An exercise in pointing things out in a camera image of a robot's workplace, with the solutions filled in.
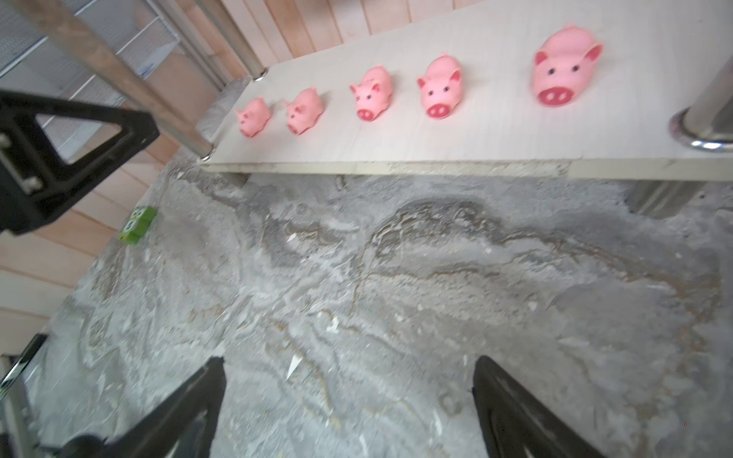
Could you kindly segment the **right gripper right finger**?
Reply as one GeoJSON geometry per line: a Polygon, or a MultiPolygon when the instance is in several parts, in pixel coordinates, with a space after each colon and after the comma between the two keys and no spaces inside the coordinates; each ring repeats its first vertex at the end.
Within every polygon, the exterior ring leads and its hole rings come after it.
{"type": "Polygon", "coordinates": [[[475,363],[471,393],[488,456],[603,458],[488,356],[475,363]]]}

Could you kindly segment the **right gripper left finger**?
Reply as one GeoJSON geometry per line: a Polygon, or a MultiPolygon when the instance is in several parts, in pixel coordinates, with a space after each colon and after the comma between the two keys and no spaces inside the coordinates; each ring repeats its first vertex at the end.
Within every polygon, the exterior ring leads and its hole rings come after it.
{"type": "Polygon", "coordinates": [[[59,457],[208,457],[226,389],[224,359],[210,358],[197,372],[120,437],[91,434],[67,442],[59,457]]]}

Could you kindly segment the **pink pig toy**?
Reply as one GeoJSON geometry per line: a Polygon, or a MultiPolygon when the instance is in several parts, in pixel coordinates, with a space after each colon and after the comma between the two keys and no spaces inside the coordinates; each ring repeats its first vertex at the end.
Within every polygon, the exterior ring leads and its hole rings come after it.
{"type": "Polygon", "coordinates": [[[257,97],[250,101],[244,110],[236,110],[235,115],[240,132],[248,139],[252,139],[265,129],[271,119],[271,110],[262,97],[257,97]]]}
{"type": "Polygon", "coordinates": [[[441,53],[417,84],[426,114],[430,118],[446,118],[463,99],[462,66],[456,58],[441,53]]]}
{"type": "Polygon", "coordinates": [[[355,96],[356,112],[363,121],[374,121],[391,106],[393,94],[389,72],[379,65],[366,72],[359,84],[350,84],[355,96]]]}
{"type": "Polygon", "coordinates": [[[590,85],[604,47],[593,34],[568,26],[551,35],[534,54],[532,90],[547,107],[576,100],[590,85]]]}
{"type": "Polygon", "coordinates": [[[324,104],[315,87],[303,90],[286,105],[287,127],[294,135],[301,135],[315,126],[322,116],[324,104]]]}

